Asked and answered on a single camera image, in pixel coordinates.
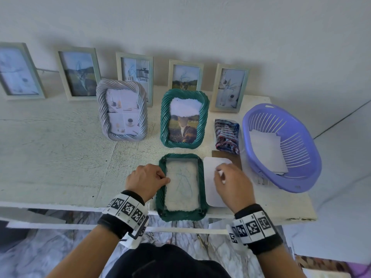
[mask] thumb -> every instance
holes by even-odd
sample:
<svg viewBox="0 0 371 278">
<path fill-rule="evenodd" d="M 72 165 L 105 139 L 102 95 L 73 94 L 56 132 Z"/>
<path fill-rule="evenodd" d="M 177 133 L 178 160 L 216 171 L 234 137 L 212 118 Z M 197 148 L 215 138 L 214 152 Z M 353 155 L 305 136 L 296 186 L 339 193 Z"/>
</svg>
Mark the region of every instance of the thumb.
<svg viewBox="0 0 371 278">
<path fill-rule="evenodd" d="M 222 193 L 225 189 L 225 185 L 223 184 L 218 171 L 214 172 L 214 182 L 215 182 L 216 191 L 219 194 Z"/>
<path fill-rule="evenodd" d="M 170 178 L 168 178 L 168 177 L 164 177 L 163 179 L 160 179 L 160 180 L 157 181 L 157 183 L 160 187 L 168 184 L 169 182 L 170 182 Z"/>
</svg>

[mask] folded cloth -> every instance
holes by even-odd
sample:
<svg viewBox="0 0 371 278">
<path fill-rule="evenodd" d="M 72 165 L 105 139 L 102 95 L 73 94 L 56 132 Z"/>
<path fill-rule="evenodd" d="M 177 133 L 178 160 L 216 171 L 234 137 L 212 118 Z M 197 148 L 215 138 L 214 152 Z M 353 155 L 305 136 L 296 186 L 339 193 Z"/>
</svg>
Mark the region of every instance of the folded cloth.
<svg viewBox="0 0 371 278">
<path fill-rule="evenodd" d="M 226 120 L 215 119 L 216 149 L 239 155 L 238 132 L 240 125 Z"/>
</svg>

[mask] purple basket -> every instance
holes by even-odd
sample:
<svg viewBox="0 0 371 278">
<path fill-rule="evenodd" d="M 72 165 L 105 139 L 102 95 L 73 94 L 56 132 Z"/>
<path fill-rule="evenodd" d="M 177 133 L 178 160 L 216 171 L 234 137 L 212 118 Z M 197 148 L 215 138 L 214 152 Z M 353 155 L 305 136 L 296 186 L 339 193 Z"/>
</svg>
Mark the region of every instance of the purple basket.
<svg viewBox="0 0 371 278">
<path fill-rule="evenodd" d="M 268 103 L 251 108 L 242 121 L 245 149 L 251 168 L 279 188 L 292 193 L 308 191 L 317 181 L 322 162 L 306 127 L 286 110 Z M 276 133 L 288 173 L 276 175 L 257 158 L 251 145 L 250 131 Z"/>
</svg>

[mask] wall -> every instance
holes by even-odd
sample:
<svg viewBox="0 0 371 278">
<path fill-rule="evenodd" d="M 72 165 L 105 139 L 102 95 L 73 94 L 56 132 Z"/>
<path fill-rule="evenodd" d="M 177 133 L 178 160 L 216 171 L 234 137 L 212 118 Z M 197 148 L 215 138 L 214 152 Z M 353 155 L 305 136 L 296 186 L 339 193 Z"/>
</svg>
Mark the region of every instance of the wall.
<svg viewBox="0 0 371 278">
<path fill-rule="evenodd" d="M 371 0 L 1 0 L 0 41 L 26 42 L 56 70 L 56 46 L 95 47 L 103 77 L 115 52 L 251 68 L 248 94 L 270 96 L 318 135 L 371 98 Z"/>
<path fill-rule="evenodd" d="M 371 262 L 371 102 L 315 139 L 322 174 L 309 191 L 318 221 L 284 226 L 298 255 Z"/>
</svg>

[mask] wrist strap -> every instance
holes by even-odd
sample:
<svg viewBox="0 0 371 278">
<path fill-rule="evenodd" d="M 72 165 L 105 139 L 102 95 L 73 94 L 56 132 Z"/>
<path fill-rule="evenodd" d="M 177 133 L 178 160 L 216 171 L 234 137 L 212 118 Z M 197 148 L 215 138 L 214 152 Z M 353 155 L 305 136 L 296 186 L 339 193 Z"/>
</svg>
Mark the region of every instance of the wrist strap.
<svg viewBox="0 0 371 278">
<path fill-rule="evenodd" d="M 242 216 L 241 212 L 251 213 L 234 220 L 227 227 L 236 249 L 241 250 L 240 245 L 248 246 L 255 255 L 258 255 L 273 250 L 283 243 L 276 228 L 260 205 L 254 204 L 246 207 L 236 215 Z"/>
<path fill-rule="evenodd" d="M 125 232 L 133 233 L 141 227 L 148 215 L 148 210 L 133 197 L 120 193 L 112 199 L 102 213 L 98 224 L 106 226 L 122 239 Z"/>
</svg>

